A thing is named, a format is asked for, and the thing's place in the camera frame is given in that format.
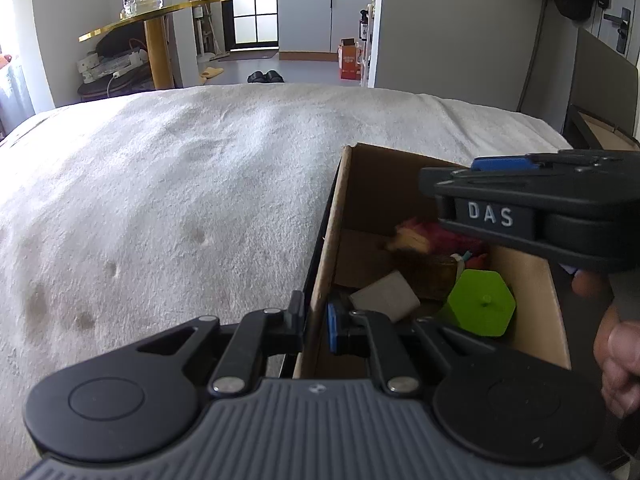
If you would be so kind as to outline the person right hand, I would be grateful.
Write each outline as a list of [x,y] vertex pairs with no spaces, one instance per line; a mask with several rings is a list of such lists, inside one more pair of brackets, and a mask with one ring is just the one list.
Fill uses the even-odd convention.
[[639,409],[639,322],[623,321],[612,287],[599,274],[578,270],[572,289],[586,299],[610,300],[593,343],[602,372],[602,396],[608,409],[623,419]]

